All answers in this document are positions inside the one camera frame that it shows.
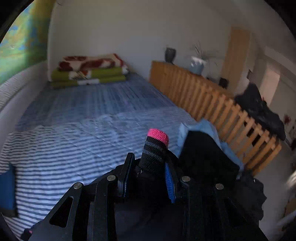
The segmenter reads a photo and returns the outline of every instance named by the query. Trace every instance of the wooden bed frame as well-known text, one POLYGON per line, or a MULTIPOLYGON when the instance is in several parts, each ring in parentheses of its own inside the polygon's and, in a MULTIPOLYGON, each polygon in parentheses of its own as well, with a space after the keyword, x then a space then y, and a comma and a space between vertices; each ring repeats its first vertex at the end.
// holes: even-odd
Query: wooden bed frame
POLYGON ((228 143, 253 175, 259 173, 281 150, 280 140, 234 103, 233 95, 217 84, 176 65, 153 61, 150 83, 196 121, 209 120, 219 138, 228 143))

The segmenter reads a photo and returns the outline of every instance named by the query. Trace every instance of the pink strap tip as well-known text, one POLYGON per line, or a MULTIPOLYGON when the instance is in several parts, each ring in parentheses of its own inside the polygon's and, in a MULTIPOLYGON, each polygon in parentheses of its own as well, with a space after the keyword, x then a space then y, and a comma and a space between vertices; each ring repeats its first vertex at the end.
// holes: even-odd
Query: pink strap tip
POLYGON ((169 142, 168 135, 163 131, 160 131, 158 129, 149 129, 147 136, 161 141, 166 145, 166 147, 168 147, 168 142, 169 142))

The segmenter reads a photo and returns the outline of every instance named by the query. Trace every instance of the blue striped bedsheet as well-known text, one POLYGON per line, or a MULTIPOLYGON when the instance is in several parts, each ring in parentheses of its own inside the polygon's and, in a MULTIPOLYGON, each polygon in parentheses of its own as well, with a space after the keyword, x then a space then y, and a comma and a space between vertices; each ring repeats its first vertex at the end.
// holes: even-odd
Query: blue striped bedsheet
POLYGON ((52 90, 47 86, 27 108, 15 131, 51 126, 104 114, 174 106, 166 96, 138 74, 127 81, 52 90))
POLYGON ((20 237, 42 220, 75 182, 85 185, 123 164, 128 152, 141 157, 149 128, 169 136, 178 153, 181 122, 195 120, 178 107, 106 114, 93 119, 10 133, 0 154, 0 172, 16 167, 17 218, 5 220, 20 237))

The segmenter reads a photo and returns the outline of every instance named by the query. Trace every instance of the metal bolt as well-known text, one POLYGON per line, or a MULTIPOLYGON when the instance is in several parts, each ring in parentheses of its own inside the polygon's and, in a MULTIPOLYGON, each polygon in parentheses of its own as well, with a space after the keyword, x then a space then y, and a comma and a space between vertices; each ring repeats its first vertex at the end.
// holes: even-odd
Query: metal bolt
POLYGON ((114 176, 114 175, 110 175, 107 177, 108 181, 114 181, 115 179, 116 179, 116 176, 114 176))
POLYGON ((217 183, 215 186, 218 190, 222 190, 224 188, 223 184, 217 183))
POLYGON ((82 187, 82 183, 74 183, 73 187, 74 189, 79 189, 82 187))
POLYGON ((190 177, 188 177, 188 176, 183 176, 183 177, 182 177, 182 181, 187 183, 187 182, 190 181, 190 177))

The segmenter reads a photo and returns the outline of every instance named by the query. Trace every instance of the white vase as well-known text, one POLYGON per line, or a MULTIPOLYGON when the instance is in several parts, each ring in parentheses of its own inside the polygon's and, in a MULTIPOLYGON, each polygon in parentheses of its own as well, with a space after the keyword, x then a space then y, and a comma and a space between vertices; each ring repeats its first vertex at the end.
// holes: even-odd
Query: white vase
POLYGON ((192 72, 193 74, 201 75, 206 64, 207 64, 206 60, 203 60, 195 56, 191 56, 189 71, 192 72))

